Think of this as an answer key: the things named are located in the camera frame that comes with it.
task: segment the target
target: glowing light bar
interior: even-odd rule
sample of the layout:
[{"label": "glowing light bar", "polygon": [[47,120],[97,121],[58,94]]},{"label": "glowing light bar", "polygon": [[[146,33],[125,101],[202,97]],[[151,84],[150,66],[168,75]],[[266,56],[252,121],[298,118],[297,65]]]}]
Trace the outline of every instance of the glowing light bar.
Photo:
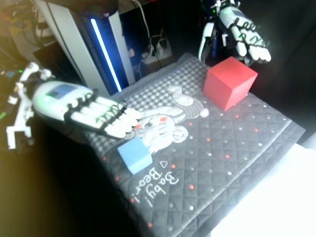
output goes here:
[{"label": "glowing light bar", "polygon": [[99,27],[98,27],[98,25],[97,25],[97,22],[96,22],[94,19],[91,19],[91,24],[92,24],[92,27],[93,27],[93,29],[94,29],[94,32],[95,32],[95,34],[96,34],[96,36],[97,36],[97,38],[98,38],[98,41],[99,41],[99,44],[100,44],[100,46],[101,46],[102,52],[103,52],[103,54],[104,54],[105,60],[107,61],[108,65],[109,65],[109,68],[110,68],[111,74],[112,74],[112,76],[113,76],[115,85],[117,86],[118,91],[121,92],[122,89],[121,89],[121,87],[120,87],[120,85],[119,85],[119,80],[118,80],[117,75],[116,75],[116,73],[115,73],[115,71],[114,71],[114,68],[113,68],[112,62],[111,62],[111,60],[110,60],[109,54],[108,54],[108,52],[107,52],[107,49],[106,49],[106,47],[105,47],[105,45],[104,45],[104,42],[103,42],[101,33],[100,33],[100,31],[99,31]]}]

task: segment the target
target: blue cube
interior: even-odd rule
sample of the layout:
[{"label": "blue cube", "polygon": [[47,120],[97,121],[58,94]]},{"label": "blue cube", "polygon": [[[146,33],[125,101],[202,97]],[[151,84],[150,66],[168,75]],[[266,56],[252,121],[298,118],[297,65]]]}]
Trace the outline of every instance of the blue cube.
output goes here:
[{"label": "blue cube", "polygon": [[153,163],[152,156],[139,137],[118,147],[118,153],[132,174],[138,173]]}]

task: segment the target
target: red box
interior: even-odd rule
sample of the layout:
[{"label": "red box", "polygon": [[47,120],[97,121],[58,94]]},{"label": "red box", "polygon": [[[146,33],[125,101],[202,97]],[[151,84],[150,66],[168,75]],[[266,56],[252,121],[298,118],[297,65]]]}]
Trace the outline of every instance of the red box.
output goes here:
[{"label": "red box", "polygon": [[257,76],[254,70],[229,57],[208,70],[203,93],[225,111],[246,96]]}]

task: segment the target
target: power strip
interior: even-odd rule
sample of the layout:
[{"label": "power strip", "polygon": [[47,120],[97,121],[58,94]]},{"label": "power strip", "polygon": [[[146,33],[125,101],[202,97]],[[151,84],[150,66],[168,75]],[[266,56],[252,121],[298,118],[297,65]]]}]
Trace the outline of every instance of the power strip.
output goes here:
[{"label": "power strip", "polygon": [[147,56],[148,53],[143,53],[142,57],[143,59],[143,63],[146,65],[152,64],[157,62],[158,60],[163,60],[165,58],[171,57],[172,56],[172,50],[171,50],[171,46],[169,43],[169,40],[166,39],[164,40],[164,42],[166,42],[167,47],[163,48],[161,45],[161,42],[158,43],[158,45],[156,46],[156,54],[155,56],[153,56],[153,51],[154,51],[154,46],[151,45],[151,49],[150,49],[150,54]]}]

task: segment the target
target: bright white floor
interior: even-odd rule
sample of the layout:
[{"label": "bright white floor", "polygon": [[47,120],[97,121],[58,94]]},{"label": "bright white floor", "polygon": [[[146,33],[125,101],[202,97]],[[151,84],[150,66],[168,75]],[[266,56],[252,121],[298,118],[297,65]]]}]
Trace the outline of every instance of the bright white floor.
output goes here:
[{"label": "bright white floor", "polygon": [[295,144],[211,237],[316,237],[316,151]]}]

